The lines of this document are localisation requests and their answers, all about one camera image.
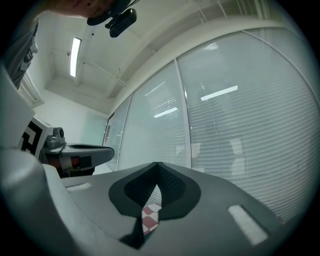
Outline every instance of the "fluorescent light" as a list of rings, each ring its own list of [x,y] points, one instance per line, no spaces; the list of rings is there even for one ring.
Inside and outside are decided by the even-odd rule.
[[[178,109],[177,109],[176,107],[174,107],[174,108],[171,108],[171,109],[169,109],[169,110],[167,110],[167,111],[164,111],[164,112],[162,112],[162,113],[160,113],[160,114],[156,114],[156,115],[154,115],[153,117],[154,117],[154,118],[158,118],[158,117],[164,116],[164,115],[166,115],[166,114],[172,113],[172,112],[174,112],[174,111],[176,111],[176,110],[178,110]]]
[[[220,96],[222,94],[227,94],[227,93],[230,93],[230,92],[233,92],[233,91],[236,91],[236,90],[238,90],[238,86],[237,85],[233,86],[233,87],[230,87],[230,88],[227,88],[227,89],[224,89],[224,90],[217,91],[215,93],[211,93],[211,94],[206,95],[204,97],[201,97],[201,100],[205,101],[205,100]]]
[[[70,59],[70,75],[73,77],[76,77],[76,74],[77,74],[77,62],[78,62],[80,44],[81,44],[81,39],[75,37],[72,43],[71,59]]]

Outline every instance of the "ceiling light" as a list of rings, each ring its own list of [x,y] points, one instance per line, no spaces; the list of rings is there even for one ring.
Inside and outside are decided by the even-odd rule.
[[[70,75],[73,77],[76,77],[77,75],[77,62],[78,62],[80,45],[81,45],[81,39],[75,37],[72,43],[71,59],[70,59]]]
[[[216,43],[211,43],[204,49],[211,51],[211,50],[218,49],[218,48],[219,48],[219,46]]]
[[[162,113],[160,113],[160,114],[156,114],[156,115],[154,115],[153,117],[154,117],[154,118],[158,118],[158,117],[164,116],[164,115],[166,115],[166,114],[172,113],[172,112],[174,112],[174,111],[176,111],[176,110],[178,110],[178,109],[177,109],[176,107],[174,107],[174,108],[171,108],[171,109],[169,109],[169,110],[167,110],[167,111],[164,111],[164,112],[162,112]]]
[[[233,87],[230,87],[230,88],[227,88],[227,89],[224,89],[224,90],[217,91],[215,93],[211,93],[211,94],[209,94],[207,96],[202,97],[201,100],[205,101],[205,100],[220,96],[222,94],[227,94],[227,93],[230,93],[230,92],[233,92],[233,91],[236,91],[236,90],[238,90],[238,86],[237,85],[233,86]]]

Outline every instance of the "gray shirt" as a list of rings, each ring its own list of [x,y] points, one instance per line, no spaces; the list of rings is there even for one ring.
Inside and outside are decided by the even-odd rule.
[[[4,65],[17,89],[30,66],[34,53],[38,52],[36,45],[38,26],[39,20],[28,26],[21,25],[10,39],[4,53]]]

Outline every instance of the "red and white checkered fabric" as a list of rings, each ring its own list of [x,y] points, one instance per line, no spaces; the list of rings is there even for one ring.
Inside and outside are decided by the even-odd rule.
[[[146,235],[158,227],[159,214],[161,206],[155,203],[142,209],[142,228],[143,234]]]

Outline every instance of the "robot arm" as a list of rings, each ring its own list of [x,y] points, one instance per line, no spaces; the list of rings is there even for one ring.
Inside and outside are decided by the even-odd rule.
[[[107,146],[66,143],[61,127],[53,127],[37,116],[25,129],[18,148],[30,152],[42,164],[54,166],[61,178],[92,175],[96,166],[115,155]]]

